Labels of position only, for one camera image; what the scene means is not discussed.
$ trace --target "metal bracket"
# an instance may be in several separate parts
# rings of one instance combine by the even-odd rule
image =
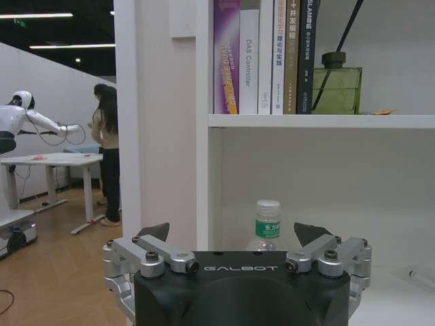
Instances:
[[[325,251],[337,246],[337,240],[334,236],[324,234],[310,242],[299,251],[287,253],[287,262],[289,268],[293,268],[295,273],[305,273],[311,270],[311,265]]]
[[[141,236],[136,244],[146,251],[157,252],[175,273],[193,274],[199,270],[199,263],[191,251],[179,250],[150,235]]]
[[[350,318],[360,305],[362,292],[370,286],[372,247],[360,238],[340,242],[339,237],[324,234],[301,250],[287,253],[285,264],[289,272],[304,273],[317,260],[320,274],[331,278],[341,277],[346,271],[351,277]]]
[[[105,286],[115,293],[119,307],[133,323],[135,299],[130,283],[134,274],[140,271],[145,278],[159,277],[165,262],[176,273],[191,274],[199,269],[192,252],[176,249],[151,235],[110,240],[103,247]]]

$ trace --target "screw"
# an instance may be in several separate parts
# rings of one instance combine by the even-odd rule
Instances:
[[[294,274],[298,271],[298,264],[293,260],[287,260],[284,263],[285,270],[290,274]]]
[[[145,259],[150,263],[158,261],[158,253],[155,251],[147,251]]]
[[[186,264],[186,274],[192,275],[199,271],[199,263],[196,260],[190,260]]]
[[[327,260],[334,261],[338,259],[338,253],[335,250],[326,250],[324,255]]]

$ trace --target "white book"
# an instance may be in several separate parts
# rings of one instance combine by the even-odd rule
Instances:
[[[258,1],[242,1],[240,10],[239,114],[257,114]]]
[[[275,0],[273,21],[272,114],[283,114],[286,0]]]
[[[271,114],[273,0],[261,0],[258,54],[258,114]]]

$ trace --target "orange object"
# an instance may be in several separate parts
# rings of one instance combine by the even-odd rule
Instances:
[[[36,155],[34,158],[32,158],[32,161],[42,161],[45,160],[45,157],[42,155]]]
[[[395,110],[380,110],[380,111],[376,111],[373,114],[374,115],[390,115],[394,112]]]

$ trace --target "green glass jar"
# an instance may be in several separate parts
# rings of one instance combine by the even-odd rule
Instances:
[[[345,62],[344,52],[329,52],[321,57],[325,68],[314,69],[312,114],[360,112],[362,68],[343,68]]]

